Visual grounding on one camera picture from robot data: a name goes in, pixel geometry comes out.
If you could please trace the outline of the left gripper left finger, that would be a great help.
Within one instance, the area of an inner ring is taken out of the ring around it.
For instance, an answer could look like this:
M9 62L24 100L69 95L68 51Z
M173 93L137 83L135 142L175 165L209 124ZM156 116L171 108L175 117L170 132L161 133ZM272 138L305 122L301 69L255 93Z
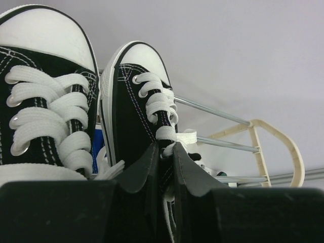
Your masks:
M152 143L113 180L10 182L1 187L1 242L154 242Z

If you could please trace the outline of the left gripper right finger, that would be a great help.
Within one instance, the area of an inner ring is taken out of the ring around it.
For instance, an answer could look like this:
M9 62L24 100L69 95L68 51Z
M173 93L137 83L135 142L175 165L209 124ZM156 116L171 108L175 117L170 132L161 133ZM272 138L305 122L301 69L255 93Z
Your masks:
M323 192L231 188L173 148L177 242L323 242Z

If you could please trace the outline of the blue sneaker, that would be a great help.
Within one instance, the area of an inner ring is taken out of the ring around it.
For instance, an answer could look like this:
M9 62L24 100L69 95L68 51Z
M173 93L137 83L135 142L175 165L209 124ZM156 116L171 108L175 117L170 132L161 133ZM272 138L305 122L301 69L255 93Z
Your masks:
M95 126L95 134L92 147L92 157L93 157L93 174L97 174L99 170L99 163L102 160L100 158L100 151L105 147L103 132L100 124Z

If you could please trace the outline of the black sneaker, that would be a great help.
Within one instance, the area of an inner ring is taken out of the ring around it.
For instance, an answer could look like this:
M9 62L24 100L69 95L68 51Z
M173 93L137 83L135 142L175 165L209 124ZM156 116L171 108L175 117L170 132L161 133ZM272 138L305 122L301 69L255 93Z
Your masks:
M196 131L177 130L179 117L165 64L149 44L129 42L114 53L101 75L100 86L99 111L111 165L123 161L128 168L151 143L159 144L157 242L174 242L173 146L181 142L194 162L201 165L203 160Z
M91 178L98 82L71 17L44 5L1 14L1 184Z

